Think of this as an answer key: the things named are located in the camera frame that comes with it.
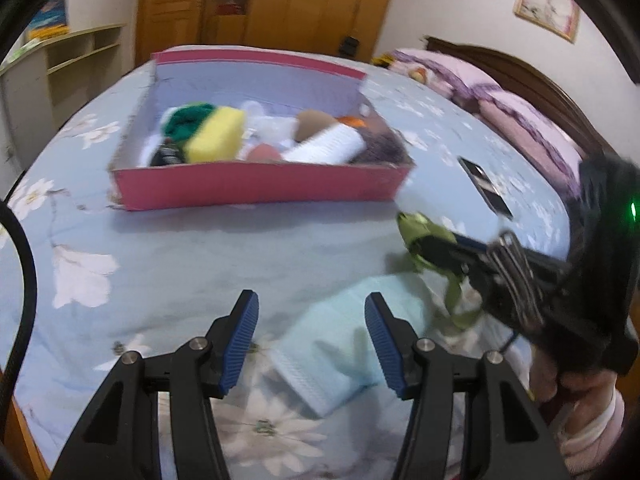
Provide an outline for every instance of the picture frame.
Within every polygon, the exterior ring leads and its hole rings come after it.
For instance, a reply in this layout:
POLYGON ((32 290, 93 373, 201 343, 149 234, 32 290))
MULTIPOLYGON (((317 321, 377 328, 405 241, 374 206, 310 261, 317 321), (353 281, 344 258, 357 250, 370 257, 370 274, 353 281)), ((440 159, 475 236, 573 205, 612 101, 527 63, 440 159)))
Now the picture frame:
POLYGON ((70 31, 66 0, 49 0, 33 17, 25 31, 26 41, 48 40, 70 31))
POLYGON ((575 43, 580 21, 580 7, 573 0, 516 0, 513 12, 575 43))

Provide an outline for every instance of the brown ball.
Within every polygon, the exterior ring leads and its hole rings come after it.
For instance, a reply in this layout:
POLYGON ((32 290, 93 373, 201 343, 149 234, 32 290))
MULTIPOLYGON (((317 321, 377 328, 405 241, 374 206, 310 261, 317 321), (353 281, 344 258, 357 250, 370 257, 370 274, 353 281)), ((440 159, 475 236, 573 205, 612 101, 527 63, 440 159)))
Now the brown ball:
POLYGON ((294 136, 296 142, 303 142, 338 122, 333 116, 317 110, 303 110, 296 118, 300 122, 294 136))
POLYGON ((280 152, 268 144, 258 144, 246 156, 247 162, 271 162, 282 160, 280 152))

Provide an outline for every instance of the pink pillow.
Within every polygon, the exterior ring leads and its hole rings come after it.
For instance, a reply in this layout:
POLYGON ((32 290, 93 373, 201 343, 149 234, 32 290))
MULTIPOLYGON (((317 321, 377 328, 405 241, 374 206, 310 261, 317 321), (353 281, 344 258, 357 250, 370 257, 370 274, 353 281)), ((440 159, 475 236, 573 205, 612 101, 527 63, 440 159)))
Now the pink pillow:
POLYGON ((437 74, 429 78, 427 86, 445 99, 451 100, 453 98, 453 86, 444 81, 444 79, 439 78, 437 74))
POLYGON ((515 118, 489 101, 480 101, 480 114, 546 178, 562 198, 577 195, 577 180, 560 171, 544 146, 520 126, 515 118))
MULTIPOLYGON (((541 140, 546 141, 550 147, 553 147, 556 152, 558 152, 561 160, 571 169, 576 180, 580 179, 578 167, 580 166, 582 157, 578 150, 576 150, 575 143, 557 124, 545 117, 536 110, 531 103, 519 95, 507 92, 506 90, 493 89, 486 90, 486 94, 500 110, 518 120, 524 129, 534 136, 540 136, 541 140)), ((552 152, 550 155, 556 160, 555 153, 552 152)), ((562 162, 558 160, 556 160, 556 163, 562 165, 562 162)))
MULTIPOLYGON (((417 62, 409 62, 405 63, 402 61, 394 61, 390 66, 389 70, 391 72, 395 72, 397 74, 409 76, 409 74, 418 68, 424 69, 425 66, 422 63, 417 62)), ((453 86, 444 81, 438 74, 436 74, 433 70, 427 68, 427 86, 437 94, 441 95, 445 99, 451 99, 453 97, 453 86)))
POLYGON ((473 88, 477 86, 500 88, 498 82, 487 73, 457 57, 418 48, 400 48, 394 51, 394 57, 404 62, 418 62, 430 68, 465 99, 474 96, 473 88))

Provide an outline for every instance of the white cylinder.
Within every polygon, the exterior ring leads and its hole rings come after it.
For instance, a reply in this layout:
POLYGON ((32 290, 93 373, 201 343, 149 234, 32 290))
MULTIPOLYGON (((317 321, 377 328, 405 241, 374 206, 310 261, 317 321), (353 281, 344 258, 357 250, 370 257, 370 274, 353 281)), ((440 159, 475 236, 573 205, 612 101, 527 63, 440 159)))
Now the white cylinder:
POLYGON ((334 124, 282 154, 287 162, 345 164, 367 147, 354 128, 334 124))

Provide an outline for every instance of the blue gripper pad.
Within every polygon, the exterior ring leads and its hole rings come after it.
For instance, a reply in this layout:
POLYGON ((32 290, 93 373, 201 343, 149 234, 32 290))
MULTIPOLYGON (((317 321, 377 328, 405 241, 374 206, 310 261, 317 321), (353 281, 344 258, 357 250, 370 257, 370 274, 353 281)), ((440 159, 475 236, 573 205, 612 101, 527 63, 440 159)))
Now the blue gripper pad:
POLYGON ((226 330, 232 330, 223 353, 220 390, 224 395, 236 386, 242 371, 244 357, 254 337, 258 323, 258 295, 252 290, 244 290, 228 317, 226 330))
POLYGON ((418 339, 414 329, 404 319, 393 316, 379 292, 372 292, 364 303, 364 319, 376 349, 386 384, 402 399, 406 396, 404 359, 412 354, 418 339))

